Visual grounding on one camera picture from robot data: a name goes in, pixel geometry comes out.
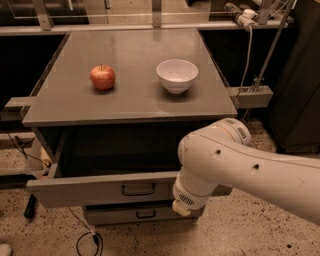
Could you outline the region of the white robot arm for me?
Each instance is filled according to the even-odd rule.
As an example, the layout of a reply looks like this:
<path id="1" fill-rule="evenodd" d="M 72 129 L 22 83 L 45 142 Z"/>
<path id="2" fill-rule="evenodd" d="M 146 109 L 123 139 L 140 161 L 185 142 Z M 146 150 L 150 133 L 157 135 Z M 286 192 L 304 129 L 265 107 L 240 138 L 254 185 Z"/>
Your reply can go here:
<path id="1" fill-rule="evenodd" d="M 173 210 L 188 216 L 219 185 L 242 190 L 314 224 L 320 224 L 320 160 L 257 150 L 247 127 L 221 119 L 186 135 L 173 186 Z"/>

